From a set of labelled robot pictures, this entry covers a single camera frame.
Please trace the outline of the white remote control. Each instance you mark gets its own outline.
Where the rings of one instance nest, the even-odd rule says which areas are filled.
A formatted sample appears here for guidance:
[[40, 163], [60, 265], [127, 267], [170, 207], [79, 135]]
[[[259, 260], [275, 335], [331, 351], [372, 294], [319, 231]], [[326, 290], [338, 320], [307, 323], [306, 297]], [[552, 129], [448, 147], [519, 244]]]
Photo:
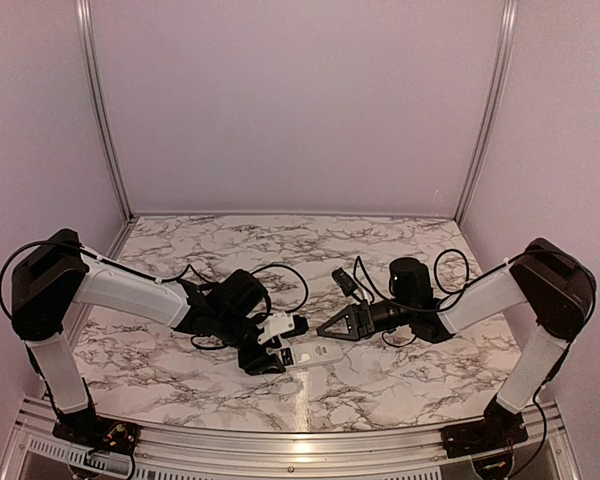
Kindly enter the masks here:
[[287, 369], [312, 368], [338, 363], [344, 359], [340, 346], [321, 342], [283, 346], [276, 355]]

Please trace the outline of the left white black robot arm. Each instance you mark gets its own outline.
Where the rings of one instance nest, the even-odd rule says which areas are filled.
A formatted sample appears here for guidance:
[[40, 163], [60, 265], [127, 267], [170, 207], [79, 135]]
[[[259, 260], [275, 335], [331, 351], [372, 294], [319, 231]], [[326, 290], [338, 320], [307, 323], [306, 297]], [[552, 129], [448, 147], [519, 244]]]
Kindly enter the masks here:
[[57, 418], [86, 445], [105, 438], [86, 383], [63, 334], [74, 304], [135, 315], [191, 336], [214, 337], [236, 349], [240, 368], [251, 376], [282, 373], [281, 360], [259, 341], [252, 312], [270, 301], [266, 288], [238, 269], [221, 282], [198, 285], [162, 279], [122, 266], [87, 249], [71, 229], [34, 241], [12, 253], [0, 270], [0, 307], [42, 377]]

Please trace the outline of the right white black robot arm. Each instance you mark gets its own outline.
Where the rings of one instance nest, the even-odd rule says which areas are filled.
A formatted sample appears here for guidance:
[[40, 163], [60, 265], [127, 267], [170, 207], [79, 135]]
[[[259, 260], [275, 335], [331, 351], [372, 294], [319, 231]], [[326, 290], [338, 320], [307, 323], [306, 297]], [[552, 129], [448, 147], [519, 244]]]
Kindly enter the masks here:
[[495, 448], [509, 437], [523, 408], [551, 381], [597, 303], [593, 272], [544, 238], [455, 292], [438, 298], [429, 268], [414, 257], [389, 265], [389, 292], [359, 300], [317, 329], [319, 336], [350, 342], [407, 326], [419, 340], [446, 342], [474, 325], [519, 307], [535, 316], [522, 353], [483, 413], [475, 438]]

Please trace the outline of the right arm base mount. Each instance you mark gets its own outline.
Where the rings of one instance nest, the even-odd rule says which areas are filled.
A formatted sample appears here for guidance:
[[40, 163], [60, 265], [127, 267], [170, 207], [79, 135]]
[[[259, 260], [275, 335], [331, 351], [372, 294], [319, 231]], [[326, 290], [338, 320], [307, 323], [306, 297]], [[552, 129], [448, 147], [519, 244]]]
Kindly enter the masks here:
[[529, 435], [519, 420], [505, 428], [482, 419], [443, 427], [441, 437], [447, 457], [458, 458], [511, 447], [527, 441]]

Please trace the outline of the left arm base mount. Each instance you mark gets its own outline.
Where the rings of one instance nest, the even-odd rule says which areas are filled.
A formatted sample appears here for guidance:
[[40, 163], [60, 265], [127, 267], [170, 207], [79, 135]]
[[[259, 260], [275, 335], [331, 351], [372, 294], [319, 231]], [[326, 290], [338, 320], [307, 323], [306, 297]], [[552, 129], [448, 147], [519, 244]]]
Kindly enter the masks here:
[[91, 450], [131, 455], [136, 448], [139, 430], [140, 426], [133, 422], [98, 417], [93, 425], [80, 428], [57, 422], [52, 435]]

